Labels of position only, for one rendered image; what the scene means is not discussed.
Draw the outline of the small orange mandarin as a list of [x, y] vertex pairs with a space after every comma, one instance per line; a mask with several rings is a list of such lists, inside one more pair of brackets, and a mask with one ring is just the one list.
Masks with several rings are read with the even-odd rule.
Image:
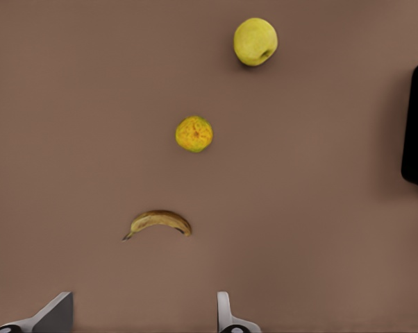
[[176, 143], [191, 153], [200, 153], [212, 143], [214, 132], [209, 121], [200, 116], [184, 118], [176, 128]]

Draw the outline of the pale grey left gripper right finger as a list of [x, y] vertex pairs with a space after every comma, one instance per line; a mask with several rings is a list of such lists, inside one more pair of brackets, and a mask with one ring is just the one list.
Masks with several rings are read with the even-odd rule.
[[218, 333], [261, 333], [261, 328], [244, 319], [235, 317], [231, 312], [229, 294], [217, 292], [217, 332]]

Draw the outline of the yellow-green apple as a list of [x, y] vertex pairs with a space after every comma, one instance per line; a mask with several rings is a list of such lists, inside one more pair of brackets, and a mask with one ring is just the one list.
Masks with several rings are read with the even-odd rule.
[[233, 49], [238, 60], [256, 67], [266, 62], [278, 48], [276, 29], [266, 20], [253, 17], [242, 22], [233, 36]]

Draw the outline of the ripe brown-spotted banana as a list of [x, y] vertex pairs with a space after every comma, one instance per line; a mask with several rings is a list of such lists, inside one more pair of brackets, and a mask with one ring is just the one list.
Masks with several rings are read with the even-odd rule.
[[133, 219], [129, 232], [123, 237], [122, 241], [127, 241], [133, 235], [155, 225], [165, 225], [171, 227], [178, 230], [186, 237], [192, 234], [191, 225], [180, 214], [169, 210], [151, 210], [141, 213]]

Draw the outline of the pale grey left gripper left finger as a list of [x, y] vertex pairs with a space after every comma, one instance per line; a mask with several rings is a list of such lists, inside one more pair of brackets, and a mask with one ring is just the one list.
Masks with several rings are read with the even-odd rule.
[[74, 295], [61, 292], [34, 316], [0, 326], [0, 333], [71, 333]]

